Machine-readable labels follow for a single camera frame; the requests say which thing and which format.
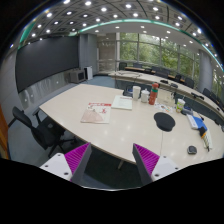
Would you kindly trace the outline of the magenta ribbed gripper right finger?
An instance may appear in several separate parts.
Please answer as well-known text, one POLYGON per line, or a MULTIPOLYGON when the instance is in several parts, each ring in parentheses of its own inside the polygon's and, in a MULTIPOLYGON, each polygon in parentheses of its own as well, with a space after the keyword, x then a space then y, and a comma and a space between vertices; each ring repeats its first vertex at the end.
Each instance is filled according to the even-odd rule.
POLYGON ((133 144, 132 154, 143 185, 147 185, 179 170, 179 167, 168 157, 159 156, 138 144, 133 144))

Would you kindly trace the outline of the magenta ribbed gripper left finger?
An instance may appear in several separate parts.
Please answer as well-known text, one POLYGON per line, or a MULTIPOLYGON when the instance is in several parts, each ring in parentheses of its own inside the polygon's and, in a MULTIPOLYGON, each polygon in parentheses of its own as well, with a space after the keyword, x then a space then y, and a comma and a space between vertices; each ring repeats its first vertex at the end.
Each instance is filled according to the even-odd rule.
POLYGON ((86 143, 66 154, 56 153, 41 169, 79 185, 91 153, 91 144, 86 143))

